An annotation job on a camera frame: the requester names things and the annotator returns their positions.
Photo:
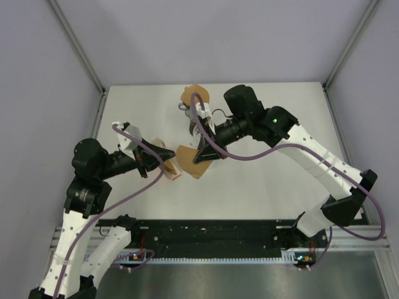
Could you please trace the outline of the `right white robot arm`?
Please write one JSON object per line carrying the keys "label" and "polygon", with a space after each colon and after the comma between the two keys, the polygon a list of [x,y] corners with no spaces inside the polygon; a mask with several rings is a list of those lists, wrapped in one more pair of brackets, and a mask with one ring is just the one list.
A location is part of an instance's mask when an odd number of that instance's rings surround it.
{"label": "right white robot arm", "polygon": [[[377,174],[370,169],[354,168],[332,154],[286,109],[264,108],[254,90],[246,85],[230,88],[224,100],[232,117],[216,126],[201,95],[198,92],[190,95],[191,116],[204,144],[194,163],[226,157],[251,161],[278,151],[295,161],[329,192],[327,199],[298,216],[291,230],[293,243],[306,246],[316,233],[333,225],[347,230],[366,199],[376,202],[370,190]],[[246,136],[267,144],[269,149],[254,156],[238,156],[227,151],[228,145]]]}

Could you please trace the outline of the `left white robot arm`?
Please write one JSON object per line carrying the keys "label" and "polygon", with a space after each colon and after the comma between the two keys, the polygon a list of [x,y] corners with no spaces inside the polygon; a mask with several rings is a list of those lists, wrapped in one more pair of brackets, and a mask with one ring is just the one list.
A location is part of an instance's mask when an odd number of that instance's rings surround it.
{"label": "left white robot arm", "polygon": [[102,243],[87,256],[90,236],[111,193],[108,178],[137,169],[145,178],[174,151],[143,140],[134,150],[108,153],[94,138],[74,148],[75,178],[66,192],[62,231],[45,279],[29,298],[95,298],[99,284],[117,255],[141,241],[136,219],[118,216]]}

